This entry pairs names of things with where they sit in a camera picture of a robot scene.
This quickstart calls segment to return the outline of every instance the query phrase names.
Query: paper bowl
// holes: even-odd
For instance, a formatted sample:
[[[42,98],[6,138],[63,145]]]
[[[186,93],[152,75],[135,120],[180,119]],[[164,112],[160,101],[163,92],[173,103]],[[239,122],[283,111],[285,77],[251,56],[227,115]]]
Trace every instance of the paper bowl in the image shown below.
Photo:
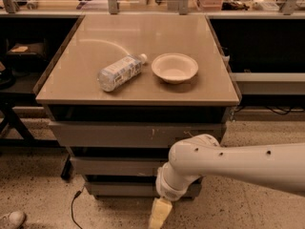
[[[168,83],[179,84],[196,75],[198,64],[187,55],[165,53],[155,58],[152,71]]]

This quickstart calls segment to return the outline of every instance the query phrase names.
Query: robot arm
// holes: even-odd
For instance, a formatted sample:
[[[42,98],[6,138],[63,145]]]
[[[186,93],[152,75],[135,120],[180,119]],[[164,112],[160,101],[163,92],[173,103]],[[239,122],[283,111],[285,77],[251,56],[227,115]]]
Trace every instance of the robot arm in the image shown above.
[[[305,143],[221,148],[211,135],[181,140],[159,168],[156,189],[161,197],[176,201],[191,183],[208,175],[305,196]]]

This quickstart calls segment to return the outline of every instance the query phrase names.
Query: laboratory bench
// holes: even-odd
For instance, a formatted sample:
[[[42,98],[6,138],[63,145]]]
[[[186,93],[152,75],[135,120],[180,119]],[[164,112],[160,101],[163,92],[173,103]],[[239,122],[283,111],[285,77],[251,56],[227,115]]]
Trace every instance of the laboratory bench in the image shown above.
[[[199,66],[195,77],[178,85],[152,71],[158,55],[173,52]],[[140,53],[148,56],[140,75],[110,93],[100,88],[101,69]],[[221,140],[239,100],[202,13],[86,14],[36,97],[96,197],[156,196],[157,168],[170,147],[199,134]],[[200,188],[199,180],[186,197]]]

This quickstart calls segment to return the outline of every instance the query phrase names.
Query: speckled floor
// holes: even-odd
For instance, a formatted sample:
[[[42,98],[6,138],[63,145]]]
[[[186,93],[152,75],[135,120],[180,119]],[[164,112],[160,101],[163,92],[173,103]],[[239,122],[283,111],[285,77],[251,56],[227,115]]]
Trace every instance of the speckled floor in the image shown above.
[[[228,122],[223,146],[305,142],[305,114],[241,111]],[[34,135],[51,137],[48,120],[27,119]],[[2,134],[13,135],[13,130]],[[0,214],[23,210],[24,228],[78,228],[71,201],[82,189],[74,174],[60,178],[67,153],[61,149],[0,148]],[[152,198],[95,199],[86,190],[74,202],[75,220],[84,229],[147,228]],[[164,229],[305,228],[305,198],[224,177],[205,177],[200,196],[180,200]]]

